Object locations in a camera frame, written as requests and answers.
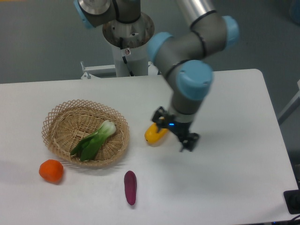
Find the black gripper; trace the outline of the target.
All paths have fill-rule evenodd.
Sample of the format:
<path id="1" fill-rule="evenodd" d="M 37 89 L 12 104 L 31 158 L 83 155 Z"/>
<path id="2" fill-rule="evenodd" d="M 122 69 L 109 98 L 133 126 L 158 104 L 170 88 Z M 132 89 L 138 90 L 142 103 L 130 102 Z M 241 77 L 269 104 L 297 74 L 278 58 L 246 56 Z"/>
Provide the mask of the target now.
<path id="1" fill-rule="evenodd" d="M 183 150 L 192 152 L 200 139 L 199 134 L 189 131 L 193 120 L 193 115 L 168 112 L 162 106 L 160 106 L 152 116 L 152 122 L 155 123 L 157 131 L 169 129 L 177 136 L 182 145 L 180 152 Z"/>

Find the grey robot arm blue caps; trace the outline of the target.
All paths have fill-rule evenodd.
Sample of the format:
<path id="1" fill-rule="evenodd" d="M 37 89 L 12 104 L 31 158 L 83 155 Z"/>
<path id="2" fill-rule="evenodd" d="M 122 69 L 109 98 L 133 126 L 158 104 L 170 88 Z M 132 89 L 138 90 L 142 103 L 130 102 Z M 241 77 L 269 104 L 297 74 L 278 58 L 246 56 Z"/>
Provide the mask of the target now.
<path id="1" fill-rule="evenodd" d="M 203 59 L 239 39 L 239 27 L 230 16 L 220 16 L 210 0 L 177 1 L 189 32 L 175 38 L 154 32 L 152 19 L 138 0 L 76 0 L 74 6 L 88 28 L 102 27 L 113 51 L 118 77 L 148 74 L 151 62 L 173 91 L 168 109 L 158 108 L 152 121 L 177 136 L 192 151 L 199 135 L 189 128 L 210 90 L 213 72 Z"/>

